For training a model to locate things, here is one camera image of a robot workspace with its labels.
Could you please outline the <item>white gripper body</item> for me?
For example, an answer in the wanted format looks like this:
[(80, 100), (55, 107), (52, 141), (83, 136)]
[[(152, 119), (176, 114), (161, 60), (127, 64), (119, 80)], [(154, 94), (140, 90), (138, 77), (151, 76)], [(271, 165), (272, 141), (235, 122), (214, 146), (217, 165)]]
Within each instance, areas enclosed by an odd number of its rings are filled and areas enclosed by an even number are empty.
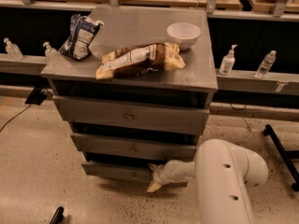
[(158, 165), (158, 170), (152, 172), (153, 180), (160, 185), (166, 185), (171, 182), (170, 167), (168, 165)]

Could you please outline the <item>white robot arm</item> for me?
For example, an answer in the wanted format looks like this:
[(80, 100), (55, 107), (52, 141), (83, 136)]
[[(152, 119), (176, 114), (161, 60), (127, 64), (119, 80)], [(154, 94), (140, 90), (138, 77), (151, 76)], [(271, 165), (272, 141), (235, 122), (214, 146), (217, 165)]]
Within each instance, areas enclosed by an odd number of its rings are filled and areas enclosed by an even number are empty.
[(195, 180), (201, 224), (256, 224), (247, 193), (260, 187), (268, 167), (256, 152), (228, 141), (210, 139), (197, 148), (192, 161), (152, 164), (148, 191)]

